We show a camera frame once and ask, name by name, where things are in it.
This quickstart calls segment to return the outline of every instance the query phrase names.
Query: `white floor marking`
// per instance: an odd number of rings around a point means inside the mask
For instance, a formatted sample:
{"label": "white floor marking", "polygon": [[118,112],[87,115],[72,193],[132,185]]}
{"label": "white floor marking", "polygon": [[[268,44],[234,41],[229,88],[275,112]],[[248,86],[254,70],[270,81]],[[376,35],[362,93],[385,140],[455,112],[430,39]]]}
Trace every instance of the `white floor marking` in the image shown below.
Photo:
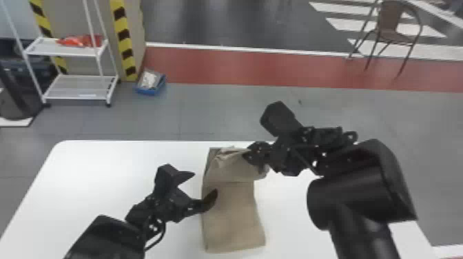
{"label": "white floor marking", "polygon": [[[360,47],[359,51],[367,56],[373,47],[374,41],[365,41]],[[375,54],[377,54],[384,43],[379,43],[376,46]],[[405,57],[409,51],[408,47],[400,45],[390,45],[381,56]],[[415,59],[433,59],[433,60],[447,60],[447,61],[463,61],[463,47],[448,46],[448,45],[429,45],[429,44],[416,44],[411,58]]]}
{"label": "white floor marking", "polygon": [[[335,12],[340,14],[360,14],[360,15],[368,15],[370,12],[370,7],[364,6],[348,6],[348,5],[340,5],[337,3],[316,3],[310,2],[310,4],[319,12]],[[376,10],[373,11],[373,16],[377,16],[378,12]],[[412,16],[408,14],[402,14],[402,18],[410,19]]]}
{"label": "white floor marking", "polygon": [[10,121],[4,117],[0,117],[0,127],[27,127],[32,122],[33,118],[25,118],[19,121]]}
{"label": "white floor marking", "polygon": [[453,25],[463,29],[463,19],[456,17],[455,15],[443,14],[441,9],[425,1],[419,1],[419,0],[407,0],[407,1],[427,12],[430,12],[431,14],[434,14],[435,16],[441,18],[442,20],[448,21],[449,23],[452,23]]}
{"label": "white floor marking", "polygon": [[442,245],[433,247],[438,258],[456,258],[463,256],[463,245]]}
{"label": "white floor marking", "polygon": [[358,3],[374,3],[375,0],[341,0],[341,1],[348,1],[348,2],[358,2]]}
{"label": "white floor marking", "polygon": [[285,49],[269,49],[269,48],[245,48],[245,47],[231,47],[231,46],[218,46],[218,45],[175,44],[175,43],[162,43],[162,42],[147,42],[146,46],[154,47],[154,48],[179,48],[179,49],[188,49],[188,50],[223,50],[223,51],[237,51],[237,52],[262,52],[262,53],[315,55],[315,56],[346,56],[348,54],[344,52],[285,50]]}
{"label": "white floor marking", "polygon": [[[351,20],[351,19],[337,19],[337,18],[327,18],[328,22],[337,30],[347,30],[351,32],[358,32],[362,28],[364,21],[361,20]],[[365,28],[365,31],[374,29],[376,26],[375,21],[370,21]],[[401,23],[399,24],[398,31],[405,34],[415,36],[418,33],[418,25]],[[445,38],[446,36],[437,30],[425,25],[423,26],[422,36],[430,36],[437,38]]]}

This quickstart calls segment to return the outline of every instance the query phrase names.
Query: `brown chair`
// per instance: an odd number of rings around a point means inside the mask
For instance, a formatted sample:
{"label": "brown chair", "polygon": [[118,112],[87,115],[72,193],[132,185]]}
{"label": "brown chair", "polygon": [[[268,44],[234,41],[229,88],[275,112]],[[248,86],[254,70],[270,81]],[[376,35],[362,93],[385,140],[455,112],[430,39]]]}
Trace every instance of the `brown chair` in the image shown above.
{"label": "brown chair", "polygon": [[[408,11],[408,13],[415,18],[420,27],[418,33],[414,37],[403,35],[402,33],[399,33],[397,31],[400,17],[402,13],[404,13],[405,11]],[[363,37],[362,41],[360,42],[358,47],[356,47],[354,52],[358,51],[358,48],[360,48],[360,46],[365,42],[365,40],[368,38],[370,34],[376,35],[375,44],[371,49],[370,56],[368,57],[367,64],[365,65],[365,69],[367,69],[370,65],[371,58],[373,57],[373,53],[375,52],[376,45],[378,44],[378,42],[384,42],[386,43],[386,45],[381,49],[381,51],[378,52],[377,56],[381,55],[381,53],[391,44],[409,46],[409,52],[407,53],[407,56],[405,57],[405,60],[402,63],[402,66],[400,67],[398,73],[401,74],[405,67],[405,64],[407,64],[407,61],[409,60],[411,51],[413,50],[413,47],[415,47],[415,44],[418,41],[418,38],[420,37],[422,31],[423,25],[421,23],[420,17],[418,16],[418,12],[412,5],[399,0],[385,0],[380,4],[378,18],[376,21],[376,27],[371,31],[367,32],[367,34],[365,35],[365,37]]]}

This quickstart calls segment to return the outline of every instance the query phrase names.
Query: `hazard stripe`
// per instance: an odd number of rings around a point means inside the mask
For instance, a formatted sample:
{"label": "hazard stripe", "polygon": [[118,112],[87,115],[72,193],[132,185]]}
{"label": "hazard stripe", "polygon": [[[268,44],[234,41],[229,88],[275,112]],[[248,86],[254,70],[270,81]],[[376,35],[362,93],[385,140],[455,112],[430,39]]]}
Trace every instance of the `hazard stripe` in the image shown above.
{"label": "hazard stripe", "polygon": [[136,62],[124,0],[111,0],[110,6],[114,18],[114,31],[118,39],[119,54],[122,58],[122,67],[125,71],[125,79],[135,81],[137,78]]}
{"label": "hazard stripe", "polygon": [[[48,21],[45,15],[45,12],[43,11],[42,0],[29,0],[29,4],[30,4],[30,7],[32,8],[35,21],[37,22],[37,25],[39,26],[40,31],[42,32],[42,35],[47,38],[53,38],[52,26],[50,25],[50,22]],[[56,56],[53,58],[53,61],[58,66],[61,73],[63,74],[68,73],[68,67],[66,65],[66,61],[62,57]]]}

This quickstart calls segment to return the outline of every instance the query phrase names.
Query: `chair leg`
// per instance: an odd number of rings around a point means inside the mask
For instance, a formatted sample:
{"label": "chair leg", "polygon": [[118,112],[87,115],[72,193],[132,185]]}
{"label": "chair leg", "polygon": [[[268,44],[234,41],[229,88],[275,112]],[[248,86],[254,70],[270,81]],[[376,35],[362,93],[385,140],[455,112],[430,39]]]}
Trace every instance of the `chair leg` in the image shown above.
{"label": "chair leg", "polygon": [[371,49],[370,56],[368,57],[367,64],[365,64],[365,69],[367,70],[368,66],[370,65],[371,58],[373,57],[373,53],[375,52],[376,45],[378,44],[378,41],[380,40],[380,35],[378,34],[375,40],[375,44],[373,45],[373,48]]}
{"label": "chair leg", "polygon": [[371,34],[371,31],[367,32],[365,34],[365,36],[363,37],[363,39],[360,41],[360,43],[358,44],[358,46],[353,50],[352,53],[356,53],[358,51],[358,49],[360,48],[360,46],[365,42],[365,40],[368,38],[368,36]]}
{"label": "chair leg", "polygon": [[389,46],[389,44],[391,44],[391,42],[388,42],[379,52],[376,56],[379,56],[381,55],[381,53]]}
{"label": "chair leg", "polygon": [[405,57],[404,62],[402,62],[402,66],[400,67],[399,73],[398,73],[397,75],[400,75],[400,74],[402,73],[402,71],[404,71],[405,64],[407,64],[407,61],[409,60],[411,51],[413,50],[413,47],[415,47],[415,44],[413,44],[412,46],[410,46],[409,53],[407,53],[407,56]]}

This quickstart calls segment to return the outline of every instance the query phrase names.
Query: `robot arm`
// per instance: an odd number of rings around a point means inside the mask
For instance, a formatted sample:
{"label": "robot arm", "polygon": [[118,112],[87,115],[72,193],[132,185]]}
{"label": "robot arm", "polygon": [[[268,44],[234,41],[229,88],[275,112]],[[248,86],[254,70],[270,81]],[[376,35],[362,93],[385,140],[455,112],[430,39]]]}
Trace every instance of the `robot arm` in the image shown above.
{"label": "robot arm", "polygon": [[398,259],[388,224],[415,220],[416,213],[392,151],[379,140],[356,143],[341,127],[303,127],[282,102],[267,106],[262,126],[275,143],[256,142],[243,157],[252,165],[298,176],[310,169],[320,178],[307,192],[317,228],[331,234],[339,259]]}
{"label": "robot arm", "polygon": [[144,259],[145,252],[163,239],[167,222],[178,223],[214,206],[216,189],[198,200],[178,188],[193,176],[194,173],[178,171],[169,164],[159,167],[153,192],[130,209],[125,221],[98,216],[64,259]]}

